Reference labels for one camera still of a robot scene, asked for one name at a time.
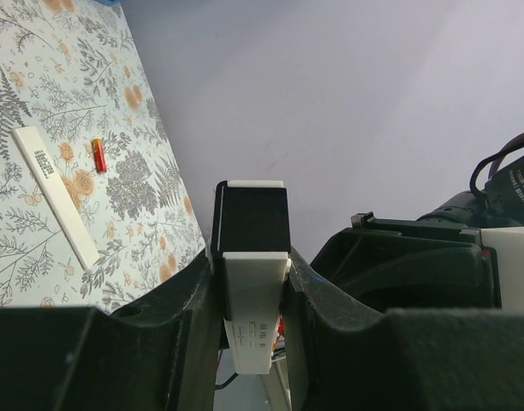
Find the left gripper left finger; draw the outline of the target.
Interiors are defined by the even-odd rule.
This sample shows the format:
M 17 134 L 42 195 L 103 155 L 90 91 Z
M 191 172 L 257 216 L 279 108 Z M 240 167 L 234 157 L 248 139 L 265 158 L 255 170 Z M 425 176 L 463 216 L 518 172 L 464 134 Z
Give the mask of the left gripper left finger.
M 210 410 L 221 316 L 204 254 L 112 314 L 0 308 L 0 410 Z

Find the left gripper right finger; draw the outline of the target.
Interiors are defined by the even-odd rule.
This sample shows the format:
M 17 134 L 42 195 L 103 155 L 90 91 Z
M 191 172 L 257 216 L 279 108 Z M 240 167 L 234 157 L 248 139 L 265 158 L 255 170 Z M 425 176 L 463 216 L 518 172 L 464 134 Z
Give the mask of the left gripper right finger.
M 295 410 L 524 410 L 524 313 L 379 313 L 298 253 L 283 302 Z

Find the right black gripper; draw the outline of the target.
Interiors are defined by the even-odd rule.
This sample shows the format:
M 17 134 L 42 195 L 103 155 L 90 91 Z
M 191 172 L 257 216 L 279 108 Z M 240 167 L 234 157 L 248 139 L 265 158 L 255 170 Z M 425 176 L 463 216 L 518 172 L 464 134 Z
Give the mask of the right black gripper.
M 496 306 L 492 252 L 479 229 L 441 217 L 408 221 L 356 214 L 311 267 L 378 311 Z

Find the red battery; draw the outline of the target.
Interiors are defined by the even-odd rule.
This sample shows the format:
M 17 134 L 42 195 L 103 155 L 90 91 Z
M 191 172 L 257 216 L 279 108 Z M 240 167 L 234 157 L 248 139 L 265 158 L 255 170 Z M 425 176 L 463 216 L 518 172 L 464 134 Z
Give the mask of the red battery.
M 280 316 L 277 322 L 275 339 L 272 344 L 271 356 L 275 357 L 285 351 L 285 341 L 284 341 L 284 324 L 283 317 Z
M 107 165 L 104 156 L 104 145 L 101 139 L 92 140 L 92 155 L 96 171 L 100 174 L 107 172 Z

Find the white remote control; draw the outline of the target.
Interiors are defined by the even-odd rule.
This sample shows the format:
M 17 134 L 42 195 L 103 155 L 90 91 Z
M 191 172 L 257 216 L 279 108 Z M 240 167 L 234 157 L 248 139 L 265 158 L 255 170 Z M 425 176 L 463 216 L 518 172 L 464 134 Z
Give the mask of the white remote control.
M 283 182 L 218 183 L 206 254 L 223 283 L 223 325 L 240 375 L 270 371 L 291 250 Z

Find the white remote battery cover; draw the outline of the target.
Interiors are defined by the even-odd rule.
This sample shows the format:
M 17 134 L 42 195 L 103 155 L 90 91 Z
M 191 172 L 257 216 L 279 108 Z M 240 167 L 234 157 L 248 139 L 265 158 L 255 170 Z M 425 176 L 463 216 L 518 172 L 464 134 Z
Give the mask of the white remote battery cover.
M 35 127 L 15 128 L 13 137 L 81 267 L 90 271 L 99 259 L 98 250 L 51 160 L 39 131 Z

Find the floral table mat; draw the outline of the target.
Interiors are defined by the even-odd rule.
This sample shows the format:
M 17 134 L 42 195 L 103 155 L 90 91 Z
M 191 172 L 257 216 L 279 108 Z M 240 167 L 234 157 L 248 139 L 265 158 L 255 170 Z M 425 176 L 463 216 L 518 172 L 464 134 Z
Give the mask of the floral table mat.
M 40 133 L 99 252 L 85 271 L 17 147 Z M 96 171 L 101 139 L 107 172 Z M 133 301 L 204 248 L 120 6 L 0 1 L 0 307 Z

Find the blue shelf unit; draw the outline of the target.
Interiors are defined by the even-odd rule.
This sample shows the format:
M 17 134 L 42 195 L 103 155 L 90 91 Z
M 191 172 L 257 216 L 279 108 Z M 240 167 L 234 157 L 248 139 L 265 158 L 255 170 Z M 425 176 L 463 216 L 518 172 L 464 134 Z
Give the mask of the blue shelf unit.
M 103 4 L 104 6 L 110 6 L 110 7 L 120 4 L 122 2 L 122 0 L 95 0 L 95 1 Z

